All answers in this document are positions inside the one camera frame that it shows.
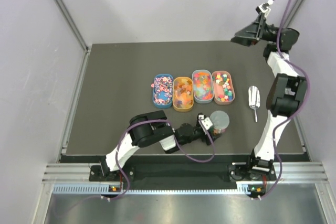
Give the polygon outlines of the clear plastic jar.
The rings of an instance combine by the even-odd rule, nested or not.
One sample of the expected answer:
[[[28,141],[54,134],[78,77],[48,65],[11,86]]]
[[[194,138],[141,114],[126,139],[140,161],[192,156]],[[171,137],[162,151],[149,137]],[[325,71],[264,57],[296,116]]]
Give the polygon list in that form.
[[[216,128],[216,127],[213,127],[212,134],[213,134],[214,136],[220,136],[220,135],[222,135],[225,131],[226,131],[226,128]]]

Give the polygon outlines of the clear round jar lid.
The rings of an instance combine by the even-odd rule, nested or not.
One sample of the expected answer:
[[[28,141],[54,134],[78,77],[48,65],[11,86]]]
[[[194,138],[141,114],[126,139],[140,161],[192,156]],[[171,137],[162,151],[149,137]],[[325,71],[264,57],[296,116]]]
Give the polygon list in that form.
[[[210,115],[210,120],[213,124],[214,129],[223,131],[227,129],[230,123],[229,115],[224,111],[214,111]]]

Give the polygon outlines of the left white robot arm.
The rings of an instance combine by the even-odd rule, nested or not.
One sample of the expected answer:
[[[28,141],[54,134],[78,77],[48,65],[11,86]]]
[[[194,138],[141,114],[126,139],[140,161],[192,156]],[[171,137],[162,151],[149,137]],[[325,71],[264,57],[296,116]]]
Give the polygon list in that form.
[[[167,154],[181,150],[185,144],[201,140],[214,145],[222,133],[203,113],[199,113],[196,124],[184,123],[174,129],[164,111],[140,114],[130,120],[129,127],[122,133],[116,147],[100,160],[101,174],[107,180],[117,178],[127,160],[139,149],[159,143]]]

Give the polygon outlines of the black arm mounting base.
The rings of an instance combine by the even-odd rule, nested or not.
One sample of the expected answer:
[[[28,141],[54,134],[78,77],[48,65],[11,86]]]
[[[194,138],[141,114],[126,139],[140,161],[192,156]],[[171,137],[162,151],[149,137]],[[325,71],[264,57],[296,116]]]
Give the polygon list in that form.
[[[261,181],[264,178],[273,182],[277,179],[274,168],[269,172],[248,171],[245,163],[138,163],[126,164],[123,171],[131,182],[151,177],[219,178],[225,182]]]

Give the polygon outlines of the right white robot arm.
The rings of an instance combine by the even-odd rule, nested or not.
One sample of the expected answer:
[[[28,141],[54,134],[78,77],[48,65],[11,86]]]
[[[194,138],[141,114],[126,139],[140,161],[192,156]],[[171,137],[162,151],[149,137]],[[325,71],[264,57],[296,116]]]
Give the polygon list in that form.
[[[245,165],[232,165],[229,169],[231,178],[242,181],[250,178],[260,179],[271,176],[273,162],[277,157],[276,146],[281,135],[293,116],[303,104],[307,91],[307,80],[300,76],[289,64],[289,50],[297,42],[299,32],[292,28],[284,30],[268,25],[265,14],[247,27],[238,31],[232,42],[243,45],[255,45],[261,40],[267,42],[263,56],[274,74],[274,81],[267,95],[267,121],[262,136],[252,150]]]

